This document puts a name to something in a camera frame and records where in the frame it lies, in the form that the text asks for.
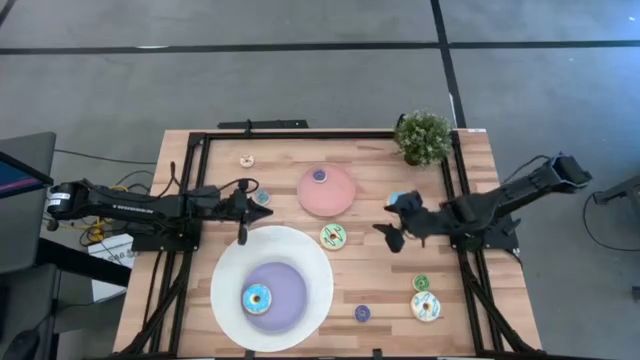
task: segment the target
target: computer monitor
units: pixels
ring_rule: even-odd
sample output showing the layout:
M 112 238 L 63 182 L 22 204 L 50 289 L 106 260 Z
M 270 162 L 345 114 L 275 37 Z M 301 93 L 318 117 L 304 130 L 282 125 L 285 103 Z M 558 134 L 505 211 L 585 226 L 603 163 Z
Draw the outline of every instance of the computer monitor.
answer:
M 53 179 L 0 152 L 0 199 L 53 185 Z

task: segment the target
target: potted plant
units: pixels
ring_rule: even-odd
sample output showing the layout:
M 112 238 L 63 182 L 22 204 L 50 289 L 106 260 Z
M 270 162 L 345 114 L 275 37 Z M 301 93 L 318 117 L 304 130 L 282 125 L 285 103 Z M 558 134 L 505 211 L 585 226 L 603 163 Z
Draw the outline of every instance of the potted plant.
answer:
M 451 151 L 451 123 L 444 116 L 417 110 L 398 120 L 394 140 L 407 164 L 429 165 Z

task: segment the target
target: purple dish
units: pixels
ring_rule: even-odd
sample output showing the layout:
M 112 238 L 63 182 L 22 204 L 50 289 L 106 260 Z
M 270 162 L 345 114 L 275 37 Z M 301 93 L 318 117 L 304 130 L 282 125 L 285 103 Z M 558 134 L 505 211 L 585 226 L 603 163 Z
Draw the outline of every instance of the purple dish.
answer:
M 271 291 L 271 306 L 260 315 L 244 312 L 257 328 L 267 332 L 282 332 L 293 328 L 307 306 L 307 287 L 293 267 L 271 262 L 258 266 L 242 285 L 242 293 L 253 284 L 262 284 Z

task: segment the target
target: wooden table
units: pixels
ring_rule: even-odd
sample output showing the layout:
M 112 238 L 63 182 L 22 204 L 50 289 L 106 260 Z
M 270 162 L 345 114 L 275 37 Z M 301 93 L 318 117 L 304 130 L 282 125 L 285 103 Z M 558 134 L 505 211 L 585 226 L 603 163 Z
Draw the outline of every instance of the wooden table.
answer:
M 182 162 L 190 131 L 171 130 L 164 136 L 153 192 L 158 193 L 169 181 L 169 163 Z M 486 192 L 498 185 L 498 178 L 486 132 L 459 130 L 471 191 Z M 326 252 L 334 273 L 334 299 L 329 316 L 305 341 L 279 353 L 257 356 L 371 356 L 373 348 L 385 355 L 472 355 L 471 330 L 456 253 L 444 236 L 427 240 L 425 249 L 419 241 L 408 242 L 399 254 L 392 254 L 383 235 L 372 223 L 397 222 L 383 210 L 393 191 L 418 189 L 424 205 L 436 209 L 446 200 L 439 164 L 429 168 L 410 167 L 391 140 L 215 140 L 208 158 L 205 184 L 224 184 L 238 177 L 254 177 L 272 195 L 268 207 L 274 215 L 253 224 L 286 225 L 318 238 L 329 222 L 301 209 L 296 198 L 296 184 L 303 172 L 320 162 L 337 163 L 354 177 L 357 195 L 354 204 L 331 222 L 342 224 L 348 232 L 347 245 Z M 255 165 L 240 167 L 242 154 L 253 154 Z M 459 193 L 455 161 L 451 173 Z M 194 166 L 192 179 L 197 166 Z M 201 247 L 195 252 L 189 278 L 179 356 L 241 356 L 244 349 L 231 341 L 220 329 L 211 310 L 209 291 L 217 259 L 237 235 L 236 224 L 206 223 Z M 505 251 L 485 252 L 496 305 L 521 337 L 533 347 L 540 346 L 529 296 L 520 265 Z M 156 253 L 143 253 L 135 261 L 129 290 L 114 351 L 131 342 L 140 331 Z M 176 261 L 174 274 L 180 260 Z M 155 306 L 160 287 L 159 267 Z M 417 321 L 409 308 L 415 291 L 411 280 L 418 273 L 428 274 L 430 290 L 440 299 L 440 318 L 432 323 Z M 354 308 L 366 304 L 372 318 L 365 324 L 353 319 Z M 486 348 L 491 341 L 486 314 L 479 306 Z M 161 350 L 168 346 L 173 309 L 167 313 Z

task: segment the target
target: black metal frame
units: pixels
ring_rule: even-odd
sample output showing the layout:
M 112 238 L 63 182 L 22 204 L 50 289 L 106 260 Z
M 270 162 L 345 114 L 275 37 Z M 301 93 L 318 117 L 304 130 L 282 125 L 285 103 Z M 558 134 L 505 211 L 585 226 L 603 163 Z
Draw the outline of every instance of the black metal frame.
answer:
M 187 191 L 187 184 L 190 180 L 190 173 L 192 171 L 192 167 L 194 164 L 194 155 L 195 148 L 198 144 L 201 144 L 201 156 L 198 165 L 198 175 L 196 179 L 196 187 L 204 185 L 204 175 L 207 170 L 207 159 L 211 152 L 211 143 L 215 140 L 278 140 L 278 139 L 392 139 L 394 132 L 389 131 L 377 131 L 377 130 L 362 130 L 362 131 L 251 131 L 247 129 L 243 132 L 231 132 L 231 133 L 191 133 L 189 135 L 189 144 L 187 147 L 187 153 L 185 156 L 185 165 L 183 168 L 182 178 L 181 178 L 181 192 Z M 462 156 L 462 149 L 460 147 L 460 141 L 458 138 L 458 134 L 456 131 L 452 133 L 453 137 L 453 150 L 454 157 L 456 160 L 456 169 L 459 173 L 460 184 L 463 193 L 469 193 L 469 182 L 466 175 L 464 159 Z M 451 172 L 449 168 L 449 163 L 447 160 L 442 162 L 442 174 L 443 181 L 446 189 L 446 194 L 449 199 L 455 197 L 453 181 L 451 177 Z M 165 261 L 165 271 L 162 275 L 162 287 L 160 291 L 159 301 L 166 297 L 169 284 L 171 282 L 172 277 L 172 269 L 175 263 L 175 252 L 169 252 L 168 257 Z M 188 279 L 191 260 L 192 260 L 192 252 L 186 252 L 183 256 L 183 264 L 186 262 L 187 266 L 181 267 L 181 272 L 186 272 L 186 274 L 179 274 L 185 276 Z M 493 301 L 491 295 L 491 287 L 489 283 L 489 273 L 486 267 L 486 261 L 484 259 L 483 250 L 480 249 L 475 253 L 477 271 L 480 277 L 480 286 L 481 291 L 484 292 L 488 296 L 489 301 Z M 465 281 L 465 275 L 462 271 L 463 266 L 467 266 L 469 263 L 469 258 L 467 252 L 458 249 L 458 258 L 461 266 L 461 274 L 463 277 L 463 287 L 465 293 L 465 299 L 467 304 L 467 309 L 469 313 L 469 323 L 471 326 L 472 337 L 474 349 L 477 356 L 481 354 L 488 354 L 487 350 L 485 350 L 484 343 L 482 340 L 482 333 L 480 329 L 480 319 L 478 317 L 478 310 L 476 307 L 474 292 L 470 285 Z M 170 344 L 169 344 L 169 353 L 177 354 L 178 345 L 180 340 L 180 332 L 182 328 L 182 318 L 184 314 L 184 303 L 186 298 L 186 286 L 184 286 L 180 293 L 177 296 L 176 300 L 176 311 L 174 313 L 173 324 L 171 328 L 171 336 L 170 336 Z M 494 343 L 494 350 L 496 350 L 496 354 L 507 355 L 512 353 L 502 353 L 504 347 L 502 345 L 502 338 L 500 337 L 500 333 L 498 328 L 496 327 L 493 320 L 490 319 L 490 328 L 492 340 Z M 150 352 L 158 352 L 159 350 L 159 340 L 160 340 L 160 332 L 161 332 L 162 324 L 156 329 L 156 333 L 152 338 Z

